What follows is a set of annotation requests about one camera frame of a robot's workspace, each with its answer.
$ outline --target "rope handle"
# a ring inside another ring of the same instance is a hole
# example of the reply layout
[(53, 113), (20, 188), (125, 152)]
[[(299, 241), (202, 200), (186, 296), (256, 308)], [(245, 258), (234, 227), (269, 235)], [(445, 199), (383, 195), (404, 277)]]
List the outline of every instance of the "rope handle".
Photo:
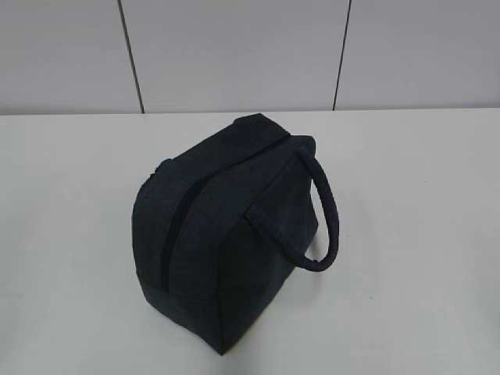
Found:
[(256, 205), (252, 205), (248, 209), (246, 217), (253, 227), (278, 243), (282, 254), (290, 263), (308, 271), (322, 272), (332, 265), (338, 253), (339, 223), (337, 205), (335, 205), (334, 196), (328, 184), (327, 175), (324, 173), (318, 161), (303, 147), (299, 148), (297, 153), (304, 162), (305, 168), (308, 170), (312, 181), (316, 185), (325, 220), (327, 221), (330, 243), (325, 257), (317, 261), (307, 258), (301, 252), (295, 251), (288, 239), (280, 232), (273, 221)]

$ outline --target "gray wall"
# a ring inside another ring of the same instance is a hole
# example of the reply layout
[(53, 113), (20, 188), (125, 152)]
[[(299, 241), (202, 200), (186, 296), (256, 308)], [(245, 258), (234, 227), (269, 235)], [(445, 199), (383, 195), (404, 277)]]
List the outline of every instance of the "gray wall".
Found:
[[(500, 105), (498, 0), (123, 0), (147, 113)], [(139, 113), (118, 2), (0, 1), (0, 114)]]

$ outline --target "bag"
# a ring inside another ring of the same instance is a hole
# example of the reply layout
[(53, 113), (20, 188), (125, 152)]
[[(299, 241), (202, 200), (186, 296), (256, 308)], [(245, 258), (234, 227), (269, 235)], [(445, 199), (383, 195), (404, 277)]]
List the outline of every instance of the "bag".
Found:
[[(137, 193), (132, 245), (147, 301), (221, 355), (252, 325), (297, 266), (335, 260), (338, 214), (309, 136), (262, 114), (236, 119), (163, 161)], [(330, 245), (305, 257), (318, 190)]]

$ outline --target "white table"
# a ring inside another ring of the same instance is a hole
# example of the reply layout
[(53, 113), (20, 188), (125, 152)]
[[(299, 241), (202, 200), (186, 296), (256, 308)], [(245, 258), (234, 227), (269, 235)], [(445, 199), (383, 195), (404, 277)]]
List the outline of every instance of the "white table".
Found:
[(266, 115), (316, 138), (340, 252), (222, 357), (145, 301), (130, 214), (240, 114), (0, 117), (0, 373), (500, 373), (500, 109)]

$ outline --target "bag zipper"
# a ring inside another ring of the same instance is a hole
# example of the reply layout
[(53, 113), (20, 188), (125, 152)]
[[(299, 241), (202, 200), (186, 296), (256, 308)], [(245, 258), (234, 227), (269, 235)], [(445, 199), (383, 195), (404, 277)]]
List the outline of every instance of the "bag zipper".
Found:
[(186, 217), (188, 216), (188, 213), (193, 206), (193, 204), (196, 201), (196, 198), (202, 193), (203, 188), (217, 175), (218, 173), (223, 172), (224, 170), (227, 170), (233, 166), (236, 166), (242, 162), (245, 162), (247, 160), (253, 159), (258, 155), (263, 154), (264, 152), (267, 152), (273, 148), (276, 148), (279, 146), (281, 143), (286, 141), (291, 135), (287, 135), (278, 141), (275, 141), (271, 143), (270, 145), (267, 145), (265, 148), (262, 150), (258, 151), (257, 153), (250, 155), (248, 158), (243, 159), (239, 162), (236, 162), (235, 164), (232, 164), (226, 168), (222, 168), (221, 170), (216, 171), (215, 173), (212, 173), (208, 176), (203, 177), (202, 179), (196, 181), (194, 184), (192, 184), (182, 199), (180, 200), (180, 203), (178, 207), (176, 208), (175, 213), (173, 214), (172, 222), (170, 224), (169, 231), (166, 235), (166, 240), (165, 244), (163, 246), (163, 251), (160, 259), (160, 280), (161, 280), (161, 288), (164, 291), (170, 291), (170, 264), (172, 262), (172, 255), (173, 255), (173, 250), (175, 249), (177, 239), (179, 237), (180, 229), (182, 228), (182, 224), (184, 223)]

